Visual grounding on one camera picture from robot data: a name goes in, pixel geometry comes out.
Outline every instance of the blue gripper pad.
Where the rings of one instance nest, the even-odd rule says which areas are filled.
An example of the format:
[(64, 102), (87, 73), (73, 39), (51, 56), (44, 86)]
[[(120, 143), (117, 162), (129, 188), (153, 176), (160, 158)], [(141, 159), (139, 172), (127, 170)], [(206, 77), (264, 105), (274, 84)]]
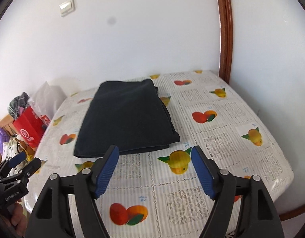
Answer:
[(15, 157), (12, 157), (10, 161), (8, 162), (8, 166), (10, 168), (17, 167), (21, 162), (23, 162), (26, 159), (27, 155), (25, 151), (22, 151), (21, 153), (17, 154)]
[(106, 191), (106, 188), (108, 187), (109, 181), (114, 172), (114, 169), (117, 165), (119, 156), (120, 156), (120, 150), (118, 149), (117, 146), (114, 147), (113, 151), (110, 153), (108, 157), (106, 157), (106, 154), (104, 155), (103, 160), (106, 161), (104, 162), (102, 170), (97, 177), (96, 190), (94, 192), (97, 198), (99, 198)]
[(193, 166), (196, 170), (196, 174), (200, 180), (200, 183), (202, 185), (203, 191), (206, 195), (208, 195), (212, 200), (215, 199), (216, 192), (214, 191), (213, 185), (214, 185), (214, 177), (211, 175), (208, 167), (206, 166), (203, 157), (206, 158), (206, 156), (203, 154), (203, 151), (199, 146), (197, 146), (199, 149), (194, 146), (191, 151), (191, 160), (193, 163)]

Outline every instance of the folded black cloth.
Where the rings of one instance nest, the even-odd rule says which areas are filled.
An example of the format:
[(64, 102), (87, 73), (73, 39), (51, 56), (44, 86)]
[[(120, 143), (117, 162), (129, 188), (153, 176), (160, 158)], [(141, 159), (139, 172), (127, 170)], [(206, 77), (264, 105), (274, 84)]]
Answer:
[(110, 145), (120, 154), (166, 149), (179, 134), (151, 80), (100, 85), (83, 120), (76, 157), (102, 157)]

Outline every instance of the metal bolt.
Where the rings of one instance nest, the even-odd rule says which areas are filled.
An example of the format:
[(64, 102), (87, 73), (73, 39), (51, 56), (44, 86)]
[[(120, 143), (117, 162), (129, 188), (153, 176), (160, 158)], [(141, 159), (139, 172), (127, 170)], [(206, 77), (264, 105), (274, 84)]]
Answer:
[(58, 175), (57, 174), (51, 174), (49, 176), (50, 180), (54, 180), (54, 179), (57, 179), (58, 178)]
[(258, 175), (254, 175), (254, 176), (253, 176), (253, 180), (255, 180), (255, 181), (260, 181), (260, 177), (259, 177)]
[(227, 176), (229, 174), (229, 171), (223, 168), (223, 169), (220, 170), (220, 174), (224, 175), (224, 176)]
[(84, 168), (84, 169), (82, 169), (81, 173), (83, 175), (87, 175), (87, 174), (91, 173), (91, 169), (90, 168)]

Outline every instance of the purple plastic bag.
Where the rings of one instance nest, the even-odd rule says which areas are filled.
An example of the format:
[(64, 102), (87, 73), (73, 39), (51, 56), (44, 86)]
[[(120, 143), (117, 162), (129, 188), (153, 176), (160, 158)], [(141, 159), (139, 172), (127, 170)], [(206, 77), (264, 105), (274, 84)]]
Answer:
[(3, 128), (0, 128), (0, 154), (3, 154), (3, 142), (9, 142), (10, 138)]

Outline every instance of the light switch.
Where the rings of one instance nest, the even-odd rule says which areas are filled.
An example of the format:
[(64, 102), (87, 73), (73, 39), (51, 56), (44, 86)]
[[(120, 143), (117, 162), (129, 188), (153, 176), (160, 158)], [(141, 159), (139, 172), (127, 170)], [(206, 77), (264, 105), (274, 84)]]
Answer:
[(59, 8), (60, 8), (61, 17), (68, 15), (69, 13), (71, 13), (75, 10), (74, 0), (68, 0), (68, 1), (60, 4)]

